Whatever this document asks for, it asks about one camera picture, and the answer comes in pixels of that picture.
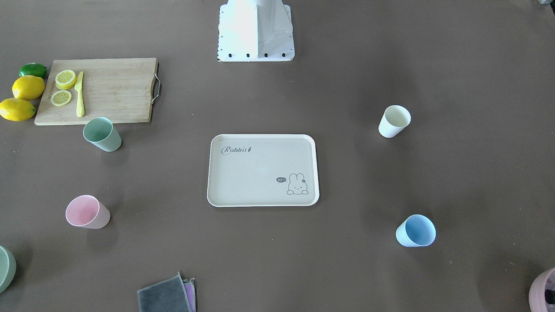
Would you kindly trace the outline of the blue cup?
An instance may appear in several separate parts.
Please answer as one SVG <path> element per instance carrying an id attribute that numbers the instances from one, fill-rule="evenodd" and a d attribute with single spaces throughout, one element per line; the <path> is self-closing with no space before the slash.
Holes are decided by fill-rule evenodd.
<path id="1" fill-rule="evenodd" d="M 425 247 L 436 239 L 436 228 L 428 217 L 414 214 L 397 228 L 395 235 L 405 247 Z"/>

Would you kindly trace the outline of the cream rabbit tray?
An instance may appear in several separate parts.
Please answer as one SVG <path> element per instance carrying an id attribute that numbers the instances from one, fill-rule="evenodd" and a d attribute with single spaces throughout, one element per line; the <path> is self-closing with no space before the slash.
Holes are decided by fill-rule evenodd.
<path id="1" fill-rule="evenodd" d="M 311 136 L 220 134 L 212 139 L 207 200 L 214 207 L 309 207 L 319 197 Z"/>

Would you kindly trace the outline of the white cup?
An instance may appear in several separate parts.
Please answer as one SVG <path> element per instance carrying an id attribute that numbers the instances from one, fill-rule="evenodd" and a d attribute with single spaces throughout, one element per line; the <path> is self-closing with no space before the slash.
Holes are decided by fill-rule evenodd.
<path id="1" fill-rule="evenodd" d="M 383 137 L 392 138 L 407 127 L 410 122 L 411 114 L 405 107 L 390 105 L 383 113 L 379 124 L 379 132 Z"/>

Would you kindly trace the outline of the purple cloth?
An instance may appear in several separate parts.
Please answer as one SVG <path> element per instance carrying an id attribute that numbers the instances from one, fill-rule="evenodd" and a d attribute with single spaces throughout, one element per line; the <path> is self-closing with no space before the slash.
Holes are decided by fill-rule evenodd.
<path id="1" fill-rule="evenodd" d="M 186 290 L 187 302 L 189 310 L 196 312 L 196 279 L 194 277 L 183 280 L 183 285 Z"/>

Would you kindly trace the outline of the bamboo cutting board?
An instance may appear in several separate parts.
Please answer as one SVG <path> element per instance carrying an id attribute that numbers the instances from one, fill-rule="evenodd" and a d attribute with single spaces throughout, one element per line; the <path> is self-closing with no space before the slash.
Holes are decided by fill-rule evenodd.
<path id="1" fill-rule="evenodd" d="M 71 89 L 71 103 L 51 104 L 58 89 L 55 77 L 63 70 L 83 72 L 85 116 L 76 115 L 77 93 Z M 55 60 L 34 118 L 38 126 L 82 125 L 105 117 L 112 123 L 142 123 L 151 120 L 156 58 L 113 58 Z"/>

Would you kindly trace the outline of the grey cloth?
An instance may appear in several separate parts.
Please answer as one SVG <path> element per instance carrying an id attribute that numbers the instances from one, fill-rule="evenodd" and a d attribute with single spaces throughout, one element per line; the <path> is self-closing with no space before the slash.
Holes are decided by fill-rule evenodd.
<path id="1" fill-rule="evenodd" d="M 190 312 L 180 274 L 137 291 L 140 312 Z"/>

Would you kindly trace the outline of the green cup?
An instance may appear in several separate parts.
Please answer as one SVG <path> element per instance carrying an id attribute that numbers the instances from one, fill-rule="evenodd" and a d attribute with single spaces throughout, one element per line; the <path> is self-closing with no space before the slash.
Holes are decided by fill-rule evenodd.
<path id="1" fill-rule="evenodd" d="M 106 152 L 115 151 L 122 144 L 121 137 L 113 123 L 103 117 L 90 120 L 83 129 L 83 136 L 85 140 Z"/>

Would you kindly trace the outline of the pink cup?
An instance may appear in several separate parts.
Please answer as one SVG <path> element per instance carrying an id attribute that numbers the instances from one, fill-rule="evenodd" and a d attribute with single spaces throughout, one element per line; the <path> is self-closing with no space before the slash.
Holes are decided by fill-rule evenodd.
<path id="1" fill-rule="evenodd" d="M 100 229 L 107 225 L 111 214 L 97 198 L 92 195 L 80 195 L 68 204 L 65 217 L 73 226 Z"/>

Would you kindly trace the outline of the yellow plastic knife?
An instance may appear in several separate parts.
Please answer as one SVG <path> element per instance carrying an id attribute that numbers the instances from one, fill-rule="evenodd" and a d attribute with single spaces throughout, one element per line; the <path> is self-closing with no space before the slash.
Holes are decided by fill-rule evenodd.
<path id="1" fill-rule="evenodd" d="M 74 89 L 77 92 L 77 105 L 76 105 L 76 116 L 81 118 L 85 116 L 85 103 L 83 98 L 82 83 L 83 83 L 84 72 L 80 71 L 77 76 Z"/>

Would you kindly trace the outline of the lemon slice lower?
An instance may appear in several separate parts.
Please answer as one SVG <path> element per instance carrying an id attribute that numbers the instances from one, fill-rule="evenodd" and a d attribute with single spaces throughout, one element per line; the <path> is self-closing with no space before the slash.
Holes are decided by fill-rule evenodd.
<path id="1" fill-rule="evenodd" d="M 56 107 L 69 104 L 72 101 L 72 94 L 68 90 L 59 90 L 52 94 L 50 102 Z"/>

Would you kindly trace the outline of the lemon slice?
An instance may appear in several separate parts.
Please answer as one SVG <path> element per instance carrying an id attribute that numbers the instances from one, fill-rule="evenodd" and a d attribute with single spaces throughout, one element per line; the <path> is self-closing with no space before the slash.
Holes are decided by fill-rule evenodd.
<path id="1" fill-rule="evenodd" d="M 72 94 L 68 90 L 59 90 L 52 94 L 50 102 L 56 107 L 69 104 L 72 101 Z"/>
<path id="2" fill-rule="evenodd" d="M 77 75 L 72 70 L 63 70 L 56 75 L 54 81 L 59 90 L 68 90 L 75 85 Z"/>

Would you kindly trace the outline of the lemon slice upper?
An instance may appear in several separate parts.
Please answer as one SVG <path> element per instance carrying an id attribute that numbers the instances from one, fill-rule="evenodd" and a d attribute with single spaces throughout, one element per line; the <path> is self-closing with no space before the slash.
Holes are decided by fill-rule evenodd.
<path id="1" fill-rule="evenodd" d="M 63 70 L 56 75 L 54 81 L 59 90 L 68 90 L 75 85 L 77 75 L 72 70 Z"/>

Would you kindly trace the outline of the yellow lemon upper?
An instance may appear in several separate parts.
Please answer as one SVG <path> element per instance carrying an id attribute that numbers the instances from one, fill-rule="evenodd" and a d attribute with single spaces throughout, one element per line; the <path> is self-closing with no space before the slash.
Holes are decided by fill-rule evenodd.
<path id="1" fill-rule="evenodd" d="M 45 89 L 42 77 L 24 75 L 16 79 L 12 85 L 14 98 L 31 101 L 41 97 Z"/>

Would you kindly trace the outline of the yellow lemon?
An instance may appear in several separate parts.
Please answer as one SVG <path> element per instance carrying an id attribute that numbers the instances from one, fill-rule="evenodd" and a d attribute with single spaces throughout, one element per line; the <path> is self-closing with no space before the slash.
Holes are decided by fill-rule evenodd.
<path id="1" fill-rule="evenodd" d="M 12 85 L 14 98 L 31 101 L 41 97 L 45 89 L 42 77 L 24 75 L 16 79 Z"/>
<path id="2" fill-rule="evenodd" d="M 30 101 L 10 97 L 0 103 L 0 114 L 4 119 L 11 121 L 24 121 L 32 118 L 36 109 Z"/>

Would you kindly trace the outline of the green lime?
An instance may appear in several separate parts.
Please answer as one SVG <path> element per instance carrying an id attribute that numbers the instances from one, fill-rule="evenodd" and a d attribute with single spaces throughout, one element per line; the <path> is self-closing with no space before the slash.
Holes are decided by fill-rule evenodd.
<path id="1" fill-rule="evenodd" d="M 47 74 L 47 67 L 40 63 L 28 63 L 19 69 L 19 76 L 33 75 L 36 77 L 44 78 Z"/>

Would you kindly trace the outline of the yellow lemon lower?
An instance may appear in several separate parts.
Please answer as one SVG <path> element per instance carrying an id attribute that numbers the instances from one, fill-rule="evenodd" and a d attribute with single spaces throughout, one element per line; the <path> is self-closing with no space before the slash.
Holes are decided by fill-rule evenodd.
<path id="1" fill-rule="evenodd" d="M 0 103 L 0 114 L 4 119 L 11 121 L 24 121 L 32 118 L 36 109 L 30 101 L 10 97 Z"/>

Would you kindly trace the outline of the green bowl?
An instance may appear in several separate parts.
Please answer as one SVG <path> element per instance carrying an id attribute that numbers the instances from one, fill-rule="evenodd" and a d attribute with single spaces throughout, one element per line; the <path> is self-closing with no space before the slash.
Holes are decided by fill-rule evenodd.
<path id="1" fill-rule="evenodd" d="M 0 246 L 0 293 L 12 282 L 16 272 L 16 259 L 5 247 Z"/>

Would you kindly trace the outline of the pink bowl with ice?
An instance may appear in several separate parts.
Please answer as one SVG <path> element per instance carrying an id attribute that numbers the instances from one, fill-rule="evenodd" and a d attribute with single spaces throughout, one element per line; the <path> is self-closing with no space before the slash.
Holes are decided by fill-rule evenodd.
<path id="1" fill-rule="evenodd" d="M 554 312 L 555 269 L 541 273 L 529 290 L 529 306 L 532 312 Z"/>

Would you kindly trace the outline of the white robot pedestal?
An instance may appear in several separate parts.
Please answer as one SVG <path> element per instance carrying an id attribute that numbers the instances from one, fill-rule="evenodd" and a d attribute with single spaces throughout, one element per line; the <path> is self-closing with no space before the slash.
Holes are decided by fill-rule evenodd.
<path id="1" fill-rule="evenodd" d="M 229 0 L 219 9 L 220 62 L 282 62 L 295 57 L 290 6 L 281 0 Z"/>

